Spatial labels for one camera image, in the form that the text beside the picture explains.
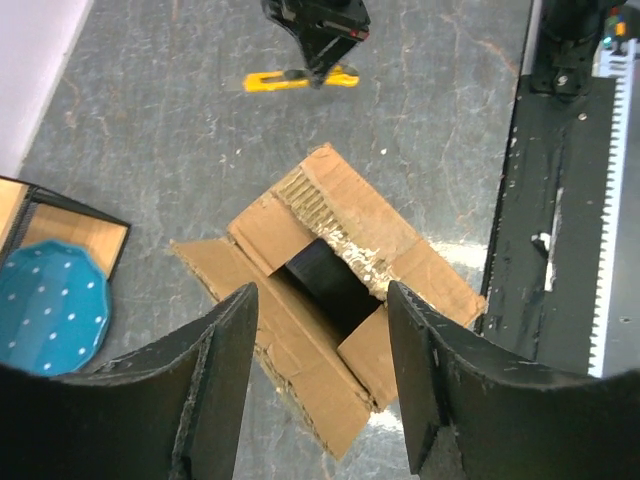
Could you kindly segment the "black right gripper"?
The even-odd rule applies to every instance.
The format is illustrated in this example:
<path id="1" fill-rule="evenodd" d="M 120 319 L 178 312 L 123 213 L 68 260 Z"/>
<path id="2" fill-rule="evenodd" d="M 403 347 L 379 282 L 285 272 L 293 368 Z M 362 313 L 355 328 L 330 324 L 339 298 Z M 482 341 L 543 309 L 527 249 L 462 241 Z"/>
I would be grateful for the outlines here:
<path id="1" fill-rule="evenodd" d="M 369 37 L 363 1 L 261 1 L 266 18 L 296 38 L 310 86 L 320 88 L 340 60 Z M 313 33 L 303 34 L 310 30 Z"/>

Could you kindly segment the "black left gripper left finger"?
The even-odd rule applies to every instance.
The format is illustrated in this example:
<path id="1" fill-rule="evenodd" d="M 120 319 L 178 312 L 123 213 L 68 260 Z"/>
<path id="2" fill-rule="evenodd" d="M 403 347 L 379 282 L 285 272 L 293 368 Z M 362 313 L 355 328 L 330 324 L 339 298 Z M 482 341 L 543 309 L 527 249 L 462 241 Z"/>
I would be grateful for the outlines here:
<path id="1" fill-rule="evenodd" d="M 1 370 L 5 479 L 229 479 L 258 320 L 248 283 L 98 370 Z"/>

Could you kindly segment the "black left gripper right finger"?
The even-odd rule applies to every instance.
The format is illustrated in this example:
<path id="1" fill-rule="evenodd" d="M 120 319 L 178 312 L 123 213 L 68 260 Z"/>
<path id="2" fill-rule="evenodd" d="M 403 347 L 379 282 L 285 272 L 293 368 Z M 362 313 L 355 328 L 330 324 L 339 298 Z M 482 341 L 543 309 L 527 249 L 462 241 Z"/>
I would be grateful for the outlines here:
<path id="1" fill-rule="evenodd" d="M 527 360 L 441 315 L 394 281 L 387 293 L 410 470 L 450 427 L 470 479 L 635 479 L 639 374 L 598 379 Z"/>

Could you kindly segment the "yellow utility knife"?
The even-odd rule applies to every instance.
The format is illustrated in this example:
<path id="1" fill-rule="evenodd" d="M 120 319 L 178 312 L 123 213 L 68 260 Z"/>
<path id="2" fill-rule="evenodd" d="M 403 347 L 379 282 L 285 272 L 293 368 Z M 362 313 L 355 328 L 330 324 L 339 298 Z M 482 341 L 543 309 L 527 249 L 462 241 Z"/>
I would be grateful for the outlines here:
<path id="1" fill-rule="evenodd" d="M 336 86 L 353 88 L 359 84 L 359 72 L 348 65 L 334 67 L 328 76 L 316 88 Z M 312 81 L 304 69 L 276 70 L 270 72 L 254 72 L 243 77 L 226 80 L 223 84 L 226 91 L 245 93 L 269 93 L 292 89 L 313 88 Z"/>

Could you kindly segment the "brown cardboard express box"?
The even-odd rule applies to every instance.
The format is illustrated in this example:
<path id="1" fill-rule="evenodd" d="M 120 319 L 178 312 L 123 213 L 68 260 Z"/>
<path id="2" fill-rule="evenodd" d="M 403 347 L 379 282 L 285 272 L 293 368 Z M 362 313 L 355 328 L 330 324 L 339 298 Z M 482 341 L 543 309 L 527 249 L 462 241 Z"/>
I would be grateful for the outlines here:
<path id="1" fill-rule="evenodd" d="M 331 145 L 316 148 L 228 225 L 173 244 L 215 299 L 258 290 L 255 354 L 335 458 L 397 388 L 391 282 L 462 326 L 485 299 Z"/>

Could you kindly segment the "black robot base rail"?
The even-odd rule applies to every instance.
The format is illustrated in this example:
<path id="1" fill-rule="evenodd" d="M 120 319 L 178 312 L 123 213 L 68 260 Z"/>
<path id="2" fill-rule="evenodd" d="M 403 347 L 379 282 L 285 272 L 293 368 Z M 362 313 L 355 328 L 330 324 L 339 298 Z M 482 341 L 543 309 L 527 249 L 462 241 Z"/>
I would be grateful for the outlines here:
<path id="1" fill-rule="evenodd" d="M 636 43 L 623 1 L 531 7 L 475 330 L 605 373 Z"/>

